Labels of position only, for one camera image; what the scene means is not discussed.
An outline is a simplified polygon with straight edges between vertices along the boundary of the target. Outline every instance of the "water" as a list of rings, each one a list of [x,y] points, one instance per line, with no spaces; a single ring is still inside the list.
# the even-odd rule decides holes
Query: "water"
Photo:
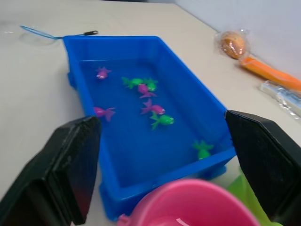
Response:
[[[81,61],[79,62],[95,106],[115,107],[111,122],[103,123],[102,138],[106,139],[108,152],[121,187],[152,180],[163,173],[197,161],[197,151],[191,145],[201,140],[202,128],[197,128],[182,110],[173,88],[162,81],[162,73],[147,60]],[[97,68],[112,70],[108,78],[98,80]],[[137,87],[127,89],[121,77],[152,78],[158,80],[152,97],[153,104],[166,110],[174,124],[158,126],[151,130],[154,120],[151,113],[140,115],[143,102]]]

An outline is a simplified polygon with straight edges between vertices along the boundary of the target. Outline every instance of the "orange handle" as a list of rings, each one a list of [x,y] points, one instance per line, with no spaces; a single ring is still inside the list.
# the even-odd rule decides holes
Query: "orange handle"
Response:
[[[301,81],[299,81],[298,79],[296,79],[295,77],[289,74],[286,74],[268,65],[265,65],[264,63],[255,60],[252,57],[246,57],[245,59],[242,59],[240,61],[240,64],[244,68],[260,75],[261,77],[267,80],[276,82],[279,85],[284,86],[288,89],[301,91]]]

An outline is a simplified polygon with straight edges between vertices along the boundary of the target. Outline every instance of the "green object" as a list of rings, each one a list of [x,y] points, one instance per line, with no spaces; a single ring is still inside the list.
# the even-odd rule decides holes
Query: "green object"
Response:
[[[200,144],[195,141],[192,147],[198,150],[198,159],[204,159],[211,156],[208,150],[213,149],[214,145],[208,145],[204,140],[201,140]]]
[[[146,86],[150,92],[153,92],[156,90],[156,88],[157,88],[156,83],[158,81],[153,80],[153,79],[145,79],[143,82],[146,84]]]
[[[237,197],[254,214],[261,226],[282,226],[280,223],[271,222],[269,220],[242,172],[227,190]]]
[[[143,80],[142,79],[128,79],[128,78],[125,78],[125,77],[122,77],[121,78],[123,80],[123,84],[124,85],[127,85],[127,88],[130,88],[132,89],[134,86],[139,86],[140,84],[143,83]]]
[[[151,119],[156,120],[153,124],[152,124],[152,130],[154,130],[159,124],[162,125],[171,125],[174,123],[174,118],[168,116],[168,115],[161,115],[160,117],[158,117],[158,115],[153,111],[152,112],[152,117]]]

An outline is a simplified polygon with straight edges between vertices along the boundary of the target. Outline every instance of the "white table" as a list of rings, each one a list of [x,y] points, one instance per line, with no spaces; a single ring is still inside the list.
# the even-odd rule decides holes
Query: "white table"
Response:
[[[215,31],[176,5],[98,0],[11,0],[1,4],[0,15],[6,8],[8,20],[54,35],[90,30],[98,30],[100,35],[157,35],[227,108],[274,120],[301,145],[300,124],[257,90],[262,80],[220,55],[213,45]],[[5,43],[0,39],[0,198],[56,127],[83,116],[67,72],[61,41],[37,47],[18,39]],[[227,166],[227,173],[214,179],[215,183],[227,186],[237,177],[237,158]],[[105,218],[97,190],[100,177],[98,173],[88,226],[114,225]]]

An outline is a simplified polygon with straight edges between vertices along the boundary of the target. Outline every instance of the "blue plastic tub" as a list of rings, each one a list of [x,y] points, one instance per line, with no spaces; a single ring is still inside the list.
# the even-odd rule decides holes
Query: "blue plastic tub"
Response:
[[[224,120],[225,107],[158,37],[66,36],[70,84],[78,91],[85,115],[93,107],[115,107],[103,118],[99,162],[100,193],[109,219],[130,214],[151,190],[183,177],[212,178],[224,173],[235,156]],[[96,78],[98,67],[112,72]],[[165,108],[174,124],[151,129],[151,113],[141,115],[137,87],[121,77],[157,80],[154,104]],[[214,144],[212,156],[198,160],[195,140]]]

